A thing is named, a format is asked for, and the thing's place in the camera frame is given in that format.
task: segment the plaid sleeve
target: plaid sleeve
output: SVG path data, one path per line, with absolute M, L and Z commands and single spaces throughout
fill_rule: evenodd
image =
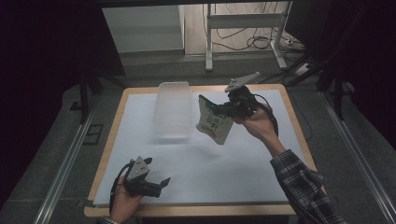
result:
M 323 176 L 309 169 L 291 150 L 271 160 L 280 187 L 299 217 L 309 223 L 346 223 L 321 190 Z

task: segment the translucent box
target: translucent box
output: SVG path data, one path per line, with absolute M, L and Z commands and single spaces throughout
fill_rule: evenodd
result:
M 153 121 L 160 138 L 187 138 L 191 135 L 192 90 L 188 82 L 160 84 Z

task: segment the wooden table edge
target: wooden table edge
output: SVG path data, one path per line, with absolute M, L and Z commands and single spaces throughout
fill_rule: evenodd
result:
M 312 170 L 317 170 L 316 165 L 314 164 L 311 153 L 308 149 L 308 145 L 305 142 L 303 131 L 301 130 L 300 124 L 297 120 L 297 117 L 294 113 L 294 109 L 291 105 L 290 98 L 285 87 L 281 84 L 255 84 L 255 85 L 247 85 L 247 87 L 251 91 L 267 91 L 267 90 L 278 90 L 281 93 L 282 99 L 285 103 L 285 107 L 288 111 L 291 124 L 296 133 L 297 139 L 301 146 L 302 152 L 305 156 L 306 165 Z M 226 86 L 191 86 L 193 91 L 224 91 Z M 122 118 L 122 114 L 125 109 L 126 102 L 128 100 L 128 96 L 130 94 L 149 94 L 156 93 L 158 91 L 157 87 L 146 87 L 146 88 L 128 88 L 125 89 L 119 103 L 119 107 L 116 112 L 116 116 L 113 120 L 113 124 L 111 125 L 110 133 L 108 135 L 104 152 L 102 154 L 101 161 L 99 163 L 95 178 L 92 182 L 92 188 L 90 194 L 88 196 L 89 201 L 93 201 L 99 185 L 104 176 L 107 163 L 111 154 L 111 150 L 114 146 L 115 138 L 117 135 L 118 128 L 120 127 L 120 120 Z M 242 209 L 238 212 L 237 209 L 246 208 L 253 209 L 255 212 L 247 212 L 246 209 Z M 160 206 L 160 205 L 152 205 L 152 206 L 140 206 L 138 211 L 136 211 L 137 217 L 182 217 L 182 216 L 222 216 L 222 215 L 233 215 L 233 216 L 252 216 L 252 215 L 273 215 L 267 213 L 268 211 L 277 213 L 278 215 L 293 215 L 294 211 L 288 204 L 275 204 L 275 205 L 222 205 L 222 206 Z M 107 208 L 95 208 L 86 206 L 84 208 L 84 214 L 87 217 L 101 217 L 108 216 L 108 207 Z

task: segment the dark curtain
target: dark curtain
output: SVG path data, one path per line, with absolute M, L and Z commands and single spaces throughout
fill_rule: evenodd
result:
M 98 6 L 0 4 L 3 204 L 55 121 L 64 92 L 78 84 L 77 58 L 87 77 L 124 76 L 124 71 Z
M 346 45 L 345 79 L 359 111 L 396 148 L 396 2 L 370 1 Z

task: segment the gray carpet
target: gray carpet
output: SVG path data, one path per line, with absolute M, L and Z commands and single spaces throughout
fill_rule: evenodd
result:
M 189 59 L 188 62 L 169 60 L 154 62 L 147 59 L 145 63 L 131 64 L 124 58 L 127 77 L 120 77 L 120 80 L 133 87 L 156 87 L 164 81 L 180 80 L 187 80 L 191 85 L 225 85 L 231 77 L 241 77 L 256 71 L 261 72 L 263 77 L 268 77 L 279 72 L 275 59 L 266 54 L 254 55 L 253 58 L 240 55 L 234 55 L 231 59 L 218 57 L 214 61 L 212 73 L 205 72 L 205 63 L 199 58 Z M 315 78 L 312 78 L 288 88 L 288 92 L 318 171 L 325 176 L 324 185 L 329 197 L 348 223 L 387 223 L 315 90 Z M 83 208 L 88 203 L 87 197 L 122 94 L 122 88 L 114 83 L 103 78 L 101 81 L 105 90 L 92 119 L 92 125 L 103 125 L 101 137 L 97 144 L 89 136 L 84 139 L 86 144 L 78 153 L 49 223 L 95 222 L 95 219 L 84 216 Z M 35 159 L 5 203 L 0 213 L 0 223 L 34 221 L 64 153 L 77 132 L 80 114 L 78 111 L 70 111 L 70 106 L 77 101 L 77 87 L 64 94 L 64 106 Z M 394 198 L 396 177 L 391 173 L 395 166 L 395 151 L 347 97 L 343 101 L 343 107 L 348 127 L 362 146 L 362 151 L 378 178 Z M 174 219 L 144 221 L 175 222 Z M 177 223 L 192 221 L 193 219 L 178 219 Z M 249 217 L 241 218 L 239 223 L 262 221 L 262 217 Z M 295 219 L 291 219 L 290 223 L 295 223 Z

